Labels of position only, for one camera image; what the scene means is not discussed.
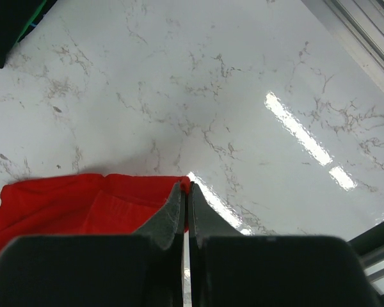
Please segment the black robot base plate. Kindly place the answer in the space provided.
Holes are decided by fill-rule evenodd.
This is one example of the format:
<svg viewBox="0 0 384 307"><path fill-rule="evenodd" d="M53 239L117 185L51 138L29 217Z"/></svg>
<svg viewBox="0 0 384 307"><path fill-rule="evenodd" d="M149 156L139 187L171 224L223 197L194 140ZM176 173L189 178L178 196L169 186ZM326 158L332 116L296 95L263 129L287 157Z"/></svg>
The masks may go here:
<svg viewBox="0 0 384 307"><path fill-rule="evenodd" d="M384 222L350 240L349 244L360 256L384 246Z"/></svg>

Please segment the bright red t-shirt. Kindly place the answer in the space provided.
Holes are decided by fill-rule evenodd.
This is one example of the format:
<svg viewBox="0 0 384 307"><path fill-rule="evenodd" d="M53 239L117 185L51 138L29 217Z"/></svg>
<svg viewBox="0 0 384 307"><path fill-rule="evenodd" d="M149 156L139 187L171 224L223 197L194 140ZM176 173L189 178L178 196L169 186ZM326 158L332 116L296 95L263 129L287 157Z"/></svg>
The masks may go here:
<svg viewBox="0 0 384 307"><path fill-rule="evenodd" d="M130 234L166 203L188 177L90 173L6 185L0 198L0 252L24 235Z"/></svg>

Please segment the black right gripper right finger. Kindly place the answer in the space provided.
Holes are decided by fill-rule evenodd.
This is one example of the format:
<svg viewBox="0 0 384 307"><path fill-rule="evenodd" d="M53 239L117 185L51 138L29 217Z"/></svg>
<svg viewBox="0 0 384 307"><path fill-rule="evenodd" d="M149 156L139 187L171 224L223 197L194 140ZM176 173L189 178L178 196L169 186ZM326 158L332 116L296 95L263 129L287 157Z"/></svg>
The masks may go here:
<svg viewBox="0 0 384 307"><path fill-rule="evenodd" d="M384 306L357 254L338 237L243 235L188 194L193 306Z"/></svg>

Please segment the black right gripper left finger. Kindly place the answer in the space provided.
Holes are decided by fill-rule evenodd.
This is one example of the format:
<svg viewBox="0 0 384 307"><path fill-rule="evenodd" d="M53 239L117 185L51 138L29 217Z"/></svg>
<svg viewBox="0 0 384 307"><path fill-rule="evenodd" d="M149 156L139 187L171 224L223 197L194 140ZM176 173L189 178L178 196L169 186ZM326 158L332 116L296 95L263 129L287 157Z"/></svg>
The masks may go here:
<svg viewBox="0 0 384 307"><path fill-rule="evenodd" d="M0 306L182 306L185 200L175 184L130 235L13 239L0 252Z"/></svg>

